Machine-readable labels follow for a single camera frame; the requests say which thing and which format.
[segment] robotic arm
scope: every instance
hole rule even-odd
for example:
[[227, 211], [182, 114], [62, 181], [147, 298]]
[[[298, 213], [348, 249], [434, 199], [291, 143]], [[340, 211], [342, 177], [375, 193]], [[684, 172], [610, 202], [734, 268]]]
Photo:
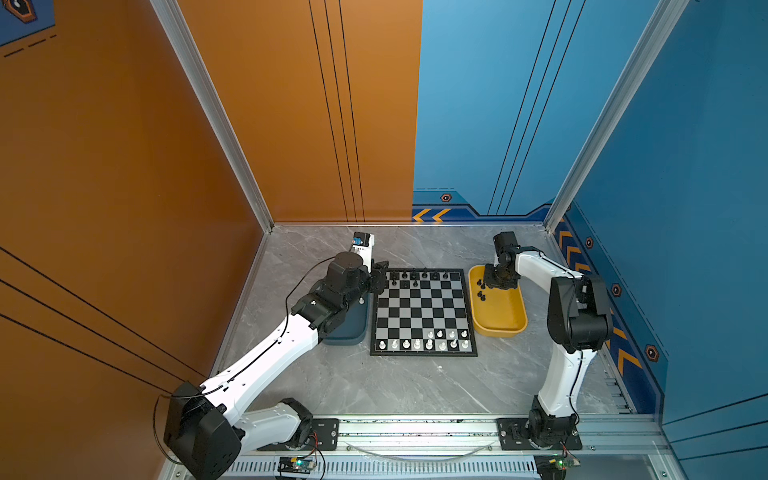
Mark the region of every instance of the robotic arm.
[[355, 232], [350, 250], [336, 255], [326, 277], [264, 341], [200, 387], [185, 382], [176, 389], [163, 438], [197, 480], [221, 476], [241, 450], [274, 442], [304, 445], [312, 414], [295, 399], [245, 411], [288, 365], [344, 323], [351, 305], [383, 292], [389, 263], [372, 263], [373, 244], [373, 235]]
[[528, 414], [528, 436], [539, 448], [565, 442], [575, 430], [574, 408], [589, 362], [613, 332], [605, 282], [521, 247], [515, 234], [493, 237], [498, 263], [485, 266], [486, 286], [508, 290], [525, 276], [549, 293], [547, 330], [554, 341], [547, 378]]

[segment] chessboard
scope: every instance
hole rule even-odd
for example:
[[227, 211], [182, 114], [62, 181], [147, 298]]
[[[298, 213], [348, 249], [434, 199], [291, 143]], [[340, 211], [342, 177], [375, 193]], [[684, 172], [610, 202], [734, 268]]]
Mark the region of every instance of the chessboard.
[[390, 268], [373, 305], [371, 355], [478, 355], [463, 270]]

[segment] orange wall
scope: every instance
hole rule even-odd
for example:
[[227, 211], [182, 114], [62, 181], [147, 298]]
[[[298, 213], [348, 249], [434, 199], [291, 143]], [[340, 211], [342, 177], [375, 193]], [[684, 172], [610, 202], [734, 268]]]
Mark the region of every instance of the orange wall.
[[410, 219], [421, 2], [179, 3], [275, 221]]
[[[0, 55], [0, 246], [206, 373], [258, 224], [149, 2], [61, 0], [55, 14], [18, 45], [47, 41]], [[201, 380], [2, 252], [0, 279]], [[0, 313], [165, 389], [180, 382], [4, 285]], [[157, 390], [2, 318], [0, 362], [1, 477], [157, 475]]]

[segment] yellow tray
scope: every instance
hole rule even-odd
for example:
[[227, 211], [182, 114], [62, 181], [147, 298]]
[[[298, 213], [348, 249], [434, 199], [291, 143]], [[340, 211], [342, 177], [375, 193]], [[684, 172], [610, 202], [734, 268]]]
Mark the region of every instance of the yellow tray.
[[[486, 287], [481, 290], [478, 280], [482, 281], [483, 273], [485, 265], [476, 265], [469, 271], [469, 303], [475, 331], [485, 336], [508, 338], [525, 330], [528, 315], [525, 314], [520, 287], [510, 290]], [[485, 302], [478, 297], [481, 291]]]

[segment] chessboard frame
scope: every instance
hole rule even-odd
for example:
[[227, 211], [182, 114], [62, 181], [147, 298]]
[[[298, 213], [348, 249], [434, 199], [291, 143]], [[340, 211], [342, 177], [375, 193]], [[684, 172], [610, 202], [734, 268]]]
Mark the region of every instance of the chessboard frame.
[[[462, 292], [464, 295], [464, 303], [465, 303], [465, 310], [466, 310], [466, 318], [467, 318], [467, 330], [469, 331], [469, 341], [472, 343], [472, 351], [471, 352], [461, 352], [461, 351], [451, 351], [446, 350], [444, 352], [438, 351], [437, 349], [435, 351], [412, 351], [412, 350], [378, 350], [376, 348], [376, 320], [377, 318], [377, 309], [379, 306], [379, 296], [374, 295], [373, 296], [373, 303], [371, 304], [371, 308], [373, 309], [372, 315], [371, 315], [371, 333], [370, 333], [370, 355], [371, 356], [414, 356], [414, 357], [432, 357], [432, 356], [444, 356], [444, 357], [476, 357], [478, 356], [478, 346], [477, 342], [475, 341], [475, 326], [472, 322], [472, 303], [469, 298], [469, 288], [467, 286], [467, 276], [464, 273], [463, 269], [460, 268], [388, 268], [387, 273], [389, 272], [397, 272], [400, 273], [400, 276], [402, 276], [403, 273], [411, 273], [411, 272], [418, 272], [421, 273], [431, 273], [431, 272], [439, 272], [439, 273], [458, 273], [459, 279], [462, 283]], [[390, 288], [389, 285], [389, 275], [387, 276], [387, 288]]]

